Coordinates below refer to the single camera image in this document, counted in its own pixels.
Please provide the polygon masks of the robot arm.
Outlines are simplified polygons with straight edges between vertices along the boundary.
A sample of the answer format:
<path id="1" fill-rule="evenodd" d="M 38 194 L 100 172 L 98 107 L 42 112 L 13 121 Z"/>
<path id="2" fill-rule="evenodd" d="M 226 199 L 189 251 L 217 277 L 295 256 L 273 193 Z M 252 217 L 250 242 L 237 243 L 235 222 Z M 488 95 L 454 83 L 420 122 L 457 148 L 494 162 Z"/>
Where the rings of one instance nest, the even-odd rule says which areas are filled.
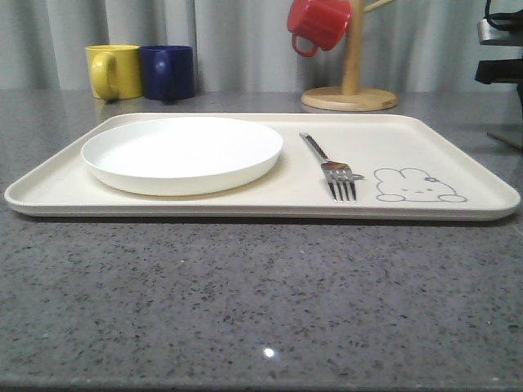
<path id="1" fill-rule="evenodd" d="M 522 10 L 493 13 L 485 2 L 483 19 L 477 25 L 480 45 L 522 47 Z M 515 84 L 522 104 L 522 59 L 481 60 L 475 80 L 483 84 Z M 503 126 L 487 135 L 522 150 L 522 127 Z"/>

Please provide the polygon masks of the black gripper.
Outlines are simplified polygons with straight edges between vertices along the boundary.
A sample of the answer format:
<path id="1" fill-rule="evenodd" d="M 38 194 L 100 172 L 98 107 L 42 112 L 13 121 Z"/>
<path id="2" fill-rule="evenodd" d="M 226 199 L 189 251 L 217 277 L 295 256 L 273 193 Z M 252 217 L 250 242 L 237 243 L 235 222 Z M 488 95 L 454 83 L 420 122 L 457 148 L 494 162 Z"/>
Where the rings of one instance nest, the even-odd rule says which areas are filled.
<path id="1" fill-rule="evenodd" d="M 475 80 L 484 84 L 522 82 L 522 60 L 482 60 Z M 487 135 L 515 149 L 522 149 L 522 124 L 503 124 Z"/>

